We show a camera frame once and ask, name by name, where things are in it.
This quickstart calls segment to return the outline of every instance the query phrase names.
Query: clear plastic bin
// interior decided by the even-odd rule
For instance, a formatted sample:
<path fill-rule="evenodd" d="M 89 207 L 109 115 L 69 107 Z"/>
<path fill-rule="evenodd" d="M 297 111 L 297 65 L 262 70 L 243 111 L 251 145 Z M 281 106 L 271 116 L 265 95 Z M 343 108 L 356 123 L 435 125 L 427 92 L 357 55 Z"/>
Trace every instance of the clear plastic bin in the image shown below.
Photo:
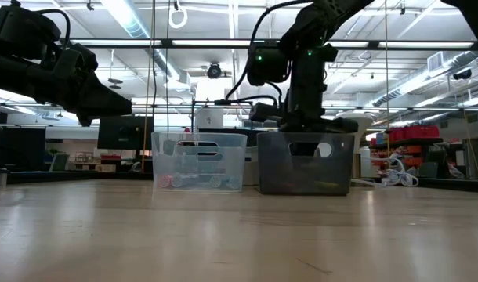
<path fill-rule="evenodd" d="M 344 196 L 349 193 L 354 136 L 330 133 L 258 134 L 259 192 Z M 292 156 L 290 148 L 312 144 L 312 157 Z"/>
<path fill-rule="evenodd" d="M 240 134 L 152 133 L 156 189 L 242 191 L 246 139 Z"/>

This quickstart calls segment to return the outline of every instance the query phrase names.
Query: air vent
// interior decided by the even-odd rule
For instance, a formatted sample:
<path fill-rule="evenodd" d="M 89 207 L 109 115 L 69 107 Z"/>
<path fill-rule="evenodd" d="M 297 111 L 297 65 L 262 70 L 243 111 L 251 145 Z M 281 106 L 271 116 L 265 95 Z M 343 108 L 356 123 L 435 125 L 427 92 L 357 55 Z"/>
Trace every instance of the air vent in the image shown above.
<path fill-rule="evenodd" d="M 432 55 L 430 58 L 427 59 L 427 66 L 429 68 L 429 73 L 431 74 L 433 72 L 443 69 L 444 68 L 443 63 L 444 63 L 443 52 L 438 52 Z"/>

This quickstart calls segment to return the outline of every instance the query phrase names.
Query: wooden surface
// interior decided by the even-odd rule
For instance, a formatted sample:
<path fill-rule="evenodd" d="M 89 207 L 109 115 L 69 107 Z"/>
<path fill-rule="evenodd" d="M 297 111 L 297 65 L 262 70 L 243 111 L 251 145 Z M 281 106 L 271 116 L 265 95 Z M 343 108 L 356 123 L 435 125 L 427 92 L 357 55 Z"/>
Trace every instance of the wooden surface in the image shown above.
<path fill-rule="evenodd" d="M 153 193 L 95 180 L 0 190 L 0 281 L 478 281 L 478 193 Z"/>

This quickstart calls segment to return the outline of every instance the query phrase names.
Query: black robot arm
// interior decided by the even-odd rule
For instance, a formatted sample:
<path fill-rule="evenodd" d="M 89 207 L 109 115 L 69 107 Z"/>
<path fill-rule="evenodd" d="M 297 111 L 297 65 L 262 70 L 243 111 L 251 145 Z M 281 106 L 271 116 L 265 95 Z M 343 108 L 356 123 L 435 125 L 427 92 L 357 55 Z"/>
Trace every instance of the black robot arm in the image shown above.
<path fill-rule="evenodd" d="M 460 9 L 478 38 L 478 1 L 442 0 Z M 303 8 L 279 44 L 255 43 L 249 49 L 247 76 L 251 85 L 286 81 L 291 73 L 288 94 L 280 108 L 257 103 L 250 113 L 253 121 L 278 120 L 281 130 L 293 132 L 352 132 L 350 121 L 326 121 L 321 108 L 326 62 L 338 51 L 326 44 L 351 16 L 373 0 L 315 0 Z"/>
<path fill-rule="evenodd" d="M 14 0 L 0 8 L 0 89 L 60 105 L 84 126 L 94 118 L 131 114 L 131 102 L 98 80 L 93 52 L 79 44 L 67 48 L 67 39 L 62 48 L 54 43 L 61 33 L 43 16 L 50 12 L 29 11 Z"/>

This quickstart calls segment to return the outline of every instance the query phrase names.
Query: security camera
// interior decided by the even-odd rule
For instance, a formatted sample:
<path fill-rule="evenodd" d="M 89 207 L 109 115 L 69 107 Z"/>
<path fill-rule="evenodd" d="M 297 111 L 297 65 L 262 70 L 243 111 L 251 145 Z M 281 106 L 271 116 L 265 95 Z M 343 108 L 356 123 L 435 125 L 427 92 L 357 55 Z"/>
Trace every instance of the security camera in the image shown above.
<path fill-rule="evenodd" d="M 217 79 L 222 76 L 222 69 L 219 63 L 211 63 L 208 68 L 208 78 Z"/>

